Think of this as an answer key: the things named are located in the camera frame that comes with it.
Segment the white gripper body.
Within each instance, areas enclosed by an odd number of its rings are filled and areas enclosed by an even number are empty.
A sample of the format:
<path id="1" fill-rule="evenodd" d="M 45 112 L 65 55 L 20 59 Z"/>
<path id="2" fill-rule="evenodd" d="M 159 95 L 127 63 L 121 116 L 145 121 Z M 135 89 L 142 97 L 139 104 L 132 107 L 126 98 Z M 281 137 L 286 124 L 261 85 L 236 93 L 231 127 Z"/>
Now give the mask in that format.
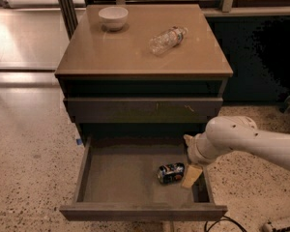
<path id="1" fill-rule="evenodd" d="M 201 165 L 213 163 L 222 152 L 208 139 L 205 132 L 193 136 L 193 144 L 188 146 L 188 158 L 191 162 Z"/>

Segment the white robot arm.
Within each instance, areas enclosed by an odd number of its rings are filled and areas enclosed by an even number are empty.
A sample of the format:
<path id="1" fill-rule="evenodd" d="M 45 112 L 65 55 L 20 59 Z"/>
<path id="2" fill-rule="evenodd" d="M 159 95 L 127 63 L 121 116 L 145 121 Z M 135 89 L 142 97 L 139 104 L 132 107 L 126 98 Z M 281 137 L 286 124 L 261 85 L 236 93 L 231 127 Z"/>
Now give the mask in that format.
<path id="1" fill-rule="evenodd" d="M 217 116 L 205 131 L 184 135 L 188 159 L 206 166 L 233 151 L 247 152 L 290 171 L 290 134 L 258 129 L 247 116 Z"/>

